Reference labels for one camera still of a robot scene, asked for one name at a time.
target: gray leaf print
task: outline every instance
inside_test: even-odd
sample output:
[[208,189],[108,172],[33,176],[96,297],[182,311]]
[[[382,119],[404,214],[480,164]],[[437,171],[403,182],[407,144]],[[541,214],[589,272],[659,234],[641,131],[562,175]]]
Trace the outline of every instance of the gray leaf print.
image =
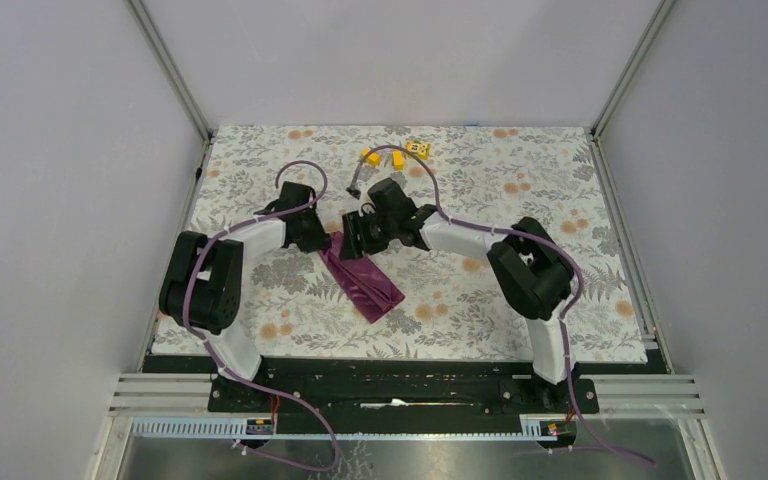
[[590,165],[582,165],[575,169],[574,172],[572,172],[572,176],[575,178],[578,178],[579,180],[590,180],[593,177],[593,173],[596,171],[595,168],[593,168]]
[[313,258],[309,254],[296,254],[274,258],[269,265],[258,265],[252,273],[252,282],[263,288],[283,287],[288,293],[300,293],[307,288],[304,273],[313,271]]
[[408,135],[409,127],[384,127],[384,133],[388,135]]
[[391,332],[399,331],[404,335],[410,335],[418,332],[420,327],[422,327],[422,324],[405,315],[405,311],[401,308],[393,309],[387,314],[387,328]]

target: purple fabric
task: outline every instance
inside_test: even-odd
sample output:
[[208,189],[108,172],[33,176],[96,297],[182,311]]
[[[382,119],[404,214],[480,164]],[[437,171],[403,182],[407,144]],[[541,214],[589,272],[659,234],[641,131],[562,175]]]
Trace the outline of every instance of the purple fabric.
[[369,257],[340,260],[342,247],[343,233],[332,233],[331,248],[320,251],[319,257],[360,313],[369,323],[375,323],[401,303],[405,295]]

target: aluminum frame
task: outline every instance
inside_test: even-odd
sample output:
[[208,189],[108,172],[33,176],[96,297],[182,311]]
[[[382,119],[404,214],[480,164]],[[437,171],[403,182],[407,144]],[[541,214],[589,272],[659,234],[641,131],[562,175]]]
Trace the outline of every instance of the aluminum frame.
[[655,341],[660,347],[661,354],[664,356],[664,362],[667,364],[669,372],[674,371],[672,358],[669,348],[662,335],[661,321],[649,291],[649,284],[643,273],[640,263],[640,255],[637,252],[631,231],[627,228],[626,216],[623,211],[622,203],[617,194],[616,184],[608,162],[605,160],[604,150],[599,138],[588,136],[591,158],[593,166],[596,168],[596,175],[599,177],[599,183],[602,185],[602,193],[605,196],[605,205],[608,207],[608,218],[611,226],[617,234],[617,242],[620,246],[620,260],[623,264],[628,278],[631,300],[634,303],[635,312],[642,320],[643,341]]
[[143,35],[145,35],[146,42],[148,42],[149,48],[157,59],[160,69],[163,70],[163,74],[169,80],[172,90],[181,102],[181,106],[187,113],[187,117],[190,119],[196,132],[198,132],[202,140],[209,141],[212,136],[210,125],[201,113],[201,108],[187,87],[187,82],[184,81],[184,77],[181,75],[181,71],[178,70],[175,60],[172,59],[172,54],[169,53],[169,49],[166,47],[163,37],[160,36],[160,31],[154,24],[154,20],[152,20],[145,3],[143,0],[126,0],[125,3],[127,3],[128,8],[134,15],[134,19],[140,30],[142,30]]
[[[601,412],[587,415],[593,420],[664,419],[673,421],[682,434],[694,475],[699,480],[724,478],[691,375],[582,375],[593,380]],[[108,421],[109,431],[98,466],[90,476],[96,480],[118,478],[126,447],[132,435],[163,438],[227,438],[228,425],[241,419],[268,418],[263,413],[211,413],[209,374],[123,374],[117,384]],[[522,434],[459,435],[339,435],[344,440],[401,441],[535,441],[534,426],[540,420],[562,420],[563,415],[520,415]],[[198,424],[187,429],[188,424]],[[323,440],[326,435],[281,435],[281,438]]]
[[667,21],[676,2],[677,0],[661,0],[661,3],[658,4],[658,8],[655,9],[652,19],[649,20],[649,24],[643,31],[643,36],[640,37],[640,41],[637,42],[637,47],[635,47],[634,52],[631,54],[631,58],[629,58],[622,74],[620,74],[617,84],[608,96],[608,101],[605,103],[602,112],[593,124],[593,130],[591,132],[593,136],[598,138],[605,133],[605,129],[608,128],[611,118],[617,111],[617,108],[619,108],[623,97],[625,97],[625,94],[628,91],[629,85],[631,85],[635,75],[637,75],[640,65],[649,53],[649,49],[652,47],[658,33],[660,33],[661,27],[663,27],[664,23]]

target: floral tablecloth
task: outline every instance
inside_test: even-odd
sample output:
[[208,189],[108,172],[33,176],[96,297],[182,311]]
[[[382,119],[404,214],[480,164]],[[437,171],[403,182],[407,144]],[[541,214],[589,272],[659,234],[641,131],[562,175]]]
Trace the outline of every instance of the floral tablecloth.
[[[330,187],[318,212],[328,231],[359,202],[346,192],[360,152],[409,140],[432,144],[429,165],[443,206],[456,217],[506,225],[529,215],[581,265],[584,296],[568,317],[580,361],[643,362],[645,352],[585,132],[581,128],[225,126],[219,129],[190,229],[214,233],[277,198],[277,170],[294,159],[319,163]],[[418,205],[432,203],[425,172],[408,159],[394,172],[389,153],[365,166],[361,189],[390,176]],[[286,180],[319,190],[309,167]],[[373,260],[406,299],[375,324],[353,307],[316,254],[294,247],[247,267],[237,321],[263,355],[342,358],[523,360],[532,358],[524,320],[511,310],[486,262],[423,252],[393,242]],[[155,354],[203,354],[160,316]]]

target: wire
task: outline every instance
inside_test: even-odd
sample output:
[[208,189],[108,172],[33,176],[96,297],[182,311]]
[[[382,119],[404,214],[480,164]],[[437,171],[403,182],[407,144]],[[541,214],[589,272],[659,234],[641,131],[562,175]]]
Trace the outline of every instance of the wire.
[[578,266],[575,260],[573,260],[572,257],[566,251],[564,251],[564,249],[554,244],[553,242],[546,240],[545,238],[538,237],[530,233],[520,232],[519,230],[512,230],[507,228],[496,228],[495,226],[490,227],[487,225],[481,225],[480,223],[472,223],[472,222],[467,222],[464,220],[459,220],[457,218],[450,217],[443,210],[443,205],[440,204],[440,186],[437,184],[437,177],[434,176],[434,172],[432,172],[431,169],[428,167],[428,165],[426,165],[425,162],[422,161],[422,159],[416,156],[416,154],[399,145],[380,145],[375,148],[369,149],[369,151],[367,151],[366,154],[363,157],[361,157],[361,159],[358,161],[358,165],[355,168],[355,173],[352,176],[352,183],[349,185],[349,188],[357,188],[358,177],[360,176],[361,168],[363,168],[363,165],[366,163],[367,157],[369,157],[375,152],[378,152],[384,149],[398,150],[402,153],[405,153],[409,157],[414,159],[416,162],[418,162],[419,165],[425,169],[425,172],[428,173],[428,176],[431,178],[431,183],[434,184],[434,203],[437,206],[437,213],[439,213],[440,216],[450,224],[459,225],[459,226],[470,228],[473,230],[478,230],[480,232],[489,232],[492,234],[500,233],[504,235],[515,235],[520,238],[525,238],[525,239],[537,242],[557,252],[557,254],[560,255],[561,258],[563,258],[572,267],[573,272],[575,273],[575,278],[578,282],[578,286],[575,290],[575,295],[573,295],[572,300],[570,300],[569,302],[567,302],[566,305],[564,305],[564,307],[561,309],[560,314],[558,315],[558,318],[559,318],[559,323],[561,324],[561,337],[563,339],[563,344],[564,344],[564,367],[567,373],[567,388],[569,390],[570,404],[572,405],[573,410],[575,410],[575,415],[581,421],[581,424],[590,433],[590,435],[592,435],[593,438],[596,439],[596,441],[599,443],[599,445],[593,445],[591,448],[586,448],[586,450],[601,449],[601,450],[611,452],[617,457],[620,457],[624,460],[627,460],[629,462],[635,463],[643,467],[647,467],[647,468],[657,467],[658,462],[646,454],[636,452],[634,450],[624,448],[624,447],[609,445],[604,439],[602,439],[601,436],[599,436],[593,430],[593,428],[590,426],[590,423],[584,419],[584,415],[582,415],[581,409],[578,406],[578,402],[575,399],[575,387],[573,386],[573,382],[572,382],[572,365],[570,362],[569,333],[567,332],[566,322],[564,321],[564,319],[566,318],[567,312],[569,312],[569,310],[576,303],[578,303],[578,300],[581,298],[581,294],[584,291],[584,276],[581,273],[581,267]]
[[323,417],[322,414],[319,413],[319,411],[317,411],[316,408],[314,408],[311,404],[302,400],[301,398],[296,398],[294,395],[290,393],[282,392],[280,390],[275,390],[273,388],[259,385],[257,383],[252,382],[251,380],[247,380],[241,377],[237,372],[235,372],[233,369],[228,367],[228,365],[225,363],[224,360],[222,360],[222,357],[219,355],[219,353],[216,351],[213,345],[211,345],[210,341],[207,339],[207,336],[205,336],[205,334],[193,328],[190,322],[190,304],[192,303],[193,289],[195,288],[195,285],[196,285],[196,278],[198,276],[198,272],[201,271],[201,267],[202,265],[204,265],[204,261],[205,261],[205,258],[207,257],[207,253],[210,251],[211,248],[213,248],[213,246],[216,244],[216,242],[219,241],[219,239],[221,239],[222,237],[228,234],[236,232],[241,228],[245,228],[245,227],[248,227],[249,225],[253,225],[254,223],[262,222],[264,220],[269,220],[271,218],[278,218],[284,215],[289,215],[289,214],[304,210],[314,205],[325,194],[325,190],[328,188],[328,176],[325,174],[325,170],[323,170],[322,167],[320,167],[319,165],[313,162],[309,162],[307,160],[296,160],[296,161],[287,163],[286,165],[281,167],[281,169],[278,170],[278,173],[275,175],[275,188],[278,188],[278,181],[281,179],[281,174],[284,173],[286,169],[288,169],[289,167],[292,167],[293,165],[310,165],[316,168],[317,170],[319,170],[319,173],[322,175],[322,190],[320,190],[319,193],[311,201],[309,201],[304,205],[289,208],[287,210],[282,210],[280,212],[270,213],[268,215],[264,215],[257,218],[252,217],[248,220],[244,220],[240,223],[231,225],[230,227],[228,227],[227,230],[221,230],[217,232],[214,236],[210,237],[210,239],[207,241],[207,244],[205,244],[204,248],[202,248],[201,253],[196,259],[195,267],[193,267],[193,274],[190,275],[190,281],[189,283],[187,283],[187,289],[184,293],[183,323],[184,323],[184,328],[186,328],[191,334],[195,335],[199,340],[204,342],[204,346],[205,346],[205,349],[207,350],[208,355],[210,355],[210,357],[213,358],[213,361],[216,362],[216,366],[219,369],[220,373],[224,372],[225,375],[227,375],[228,377],[231,377],[231,379],[236,380],[237,382],[240,382],[247,387],[254,388],[255,390],[260,390],[261,392],[265,392],[278,397],[287,398],[289,400],[292,400],[298,403],[304,408],[308,409],[316,417],[316,419],[319,420],[320,423],[322,423],[322,426],[325,427],[325,430],[328,431],[328,435],[331,437],[331,445],[334,447],[334,461],[332,461],[330,465],[320,467],[316,465],[308,465],[301,462],[297,462],[295,460],[280,457],[278,455],[273,455],[268,452],[249,449],[245,446],[242,447],[243,453],[251,452],[252,454],[258,455],[260,457],[269,458],[271,460],[275,460],[277,462],[281,462],[281,463],[284,463],[293,467],[301,468],[303,470],[308,470],[311,472],[328,472],[336,468],[337,465],[340,463],[341,452],[340,452],[340,445],[337,442],[337,435],[334,433],[334,429],[331,428],[331,424],[328,423],[325,417]]

